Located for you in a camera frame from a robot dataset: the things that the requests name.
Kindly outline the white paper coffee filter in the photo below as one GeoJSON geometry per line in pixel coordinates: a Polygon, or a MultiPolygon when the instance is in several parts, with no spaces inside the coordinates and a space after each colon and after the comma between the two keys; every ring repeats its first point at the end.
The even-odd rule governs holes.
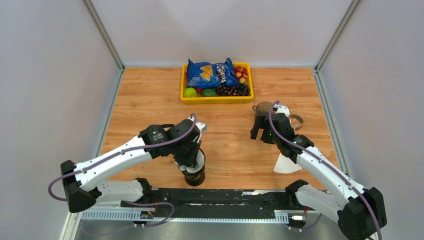
{"type": "Polygon", "coordinates": [[[200,148],[197,151],[196,158],[192,166],[177,163],[177,167],[184,174],[196,174],[204,171],[206,157],[204,151],[200,148]]]}

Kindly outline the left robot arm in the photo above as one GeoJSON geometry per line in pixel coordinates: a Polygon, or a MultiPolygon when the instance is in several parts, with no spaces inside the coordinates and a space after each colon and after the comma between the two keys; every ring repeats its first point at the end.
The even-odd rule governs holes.
{"type": "Polygon", "coordinates": [[[94,159],[60,165],[65,201],[71,213],[83,212],[97,203],[133,202],[147,207],[153,201],[152,187],[145,178],[131,181],[108,179],[137,164],[172,156],[190,186],[205,180],[206,156],[201,137],[207,130],[194,117],[174,124],[153,124],[125,144],[94,159]]]}

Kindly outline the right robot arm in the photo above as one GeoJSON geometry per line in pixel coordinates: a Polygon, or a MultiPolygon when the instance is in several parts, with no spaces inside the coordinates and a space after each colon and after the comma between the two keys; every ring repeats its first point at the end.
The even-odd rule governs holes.
{"type": "Polygon", "coordinates": [[[251,139],[263,130],[260,140],[277,146],[280,151],[274,171],[280,174],[306,170],[329,193],[314,188],[305,180],[297,180],[285,190],[286,204],[292,209],[301,205],[312,208],[337,223],[349,240],[381,240],[387,225],[383,194],[376,188],[366,188],[335,167],[304,135],[295,134],[284,113],[255,114],[251,139]]]}

